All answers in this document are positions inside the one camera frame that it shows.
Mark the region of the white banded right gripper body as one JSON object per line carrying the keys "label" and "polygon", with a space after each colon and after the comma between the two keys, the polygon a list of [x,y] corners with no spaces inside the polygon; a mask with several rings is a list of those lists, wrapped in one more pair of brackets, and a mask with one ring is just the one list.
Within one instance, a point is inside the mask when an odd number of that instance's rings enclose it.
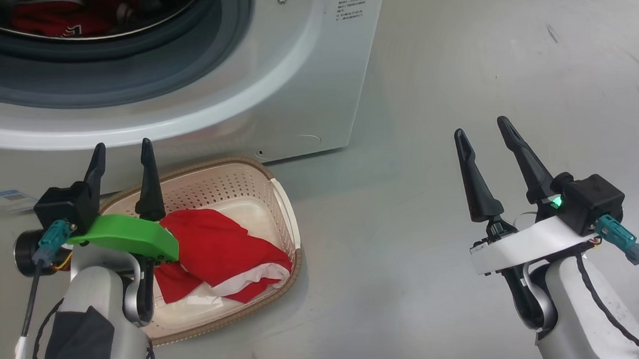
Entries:
{"label": "white banded right gripper body", "polygon": [[483,242],[472,247],[471,260],[476,273],[485,275],[544,259],[596,237],[596,233],[578,235],[554,216],[495,242]]}

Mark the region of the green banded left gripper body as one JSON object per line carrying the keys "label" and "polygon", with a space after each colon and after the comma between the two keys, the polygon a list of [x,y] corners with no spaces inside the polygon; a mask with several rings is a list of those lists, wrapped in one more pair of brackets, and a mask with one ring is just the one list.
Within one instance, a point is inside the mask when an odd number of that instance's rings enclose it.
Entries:
{"label": "green banded left gripper body", "polygon": [[172,264],[179,259],[179,243],[158,222],[111,214],[98,216],[87,232],[79,233],[77,225],[56,220],[46,229],[26,231],[14,244],[15,265],[24,276],[67,271],[73,261],[75,245],[97,247],[132,254],[141,261]]}

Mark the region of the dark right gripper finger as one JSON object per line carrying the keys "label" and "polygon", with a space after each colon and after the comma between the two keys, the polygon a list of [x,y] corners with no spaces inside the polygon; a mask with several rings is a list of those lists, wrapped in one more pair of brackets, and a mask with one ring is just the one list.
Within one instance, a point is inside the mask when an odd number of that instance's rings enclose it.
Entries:
{"label": "dark right gripper finger", "polygon": [[498,239],[514,234],[515,226],[505,221],[501,215],[504,207],[495,199],[476,165],[476,154],[463,129],[454,133],[456,153],[465,189],[471,221],[487,224],[486,238]]}
{"label": "dark right gripper finger", "polygon": [[527,188],[529,204],[538,204],[554,195],[553,177],[533,149],[506,116],[497,118],[497,125],[508,150],[515,156]]}

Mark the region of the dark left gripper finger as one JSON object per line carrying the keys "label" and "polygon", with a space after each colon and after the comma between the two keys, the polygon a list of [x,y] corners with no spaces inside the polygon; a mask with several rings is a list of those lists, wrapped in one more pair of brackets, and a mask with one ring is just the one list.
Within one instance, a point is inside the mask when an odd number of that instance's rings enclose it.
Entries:
{"label": "dark left gripper finger", "polygon": [[165,217],[166,212],[155,152],[149,138],[142,140],[141,162],[144,171],[141,192],[134,208],[140,219],[159,222]]}
{"label": "dark left gripper finger", "polygon": [[97,216],[100,208],[100,185],[106,170],[106,145],[97,143],[86,171],[84,209],[89,216]]}

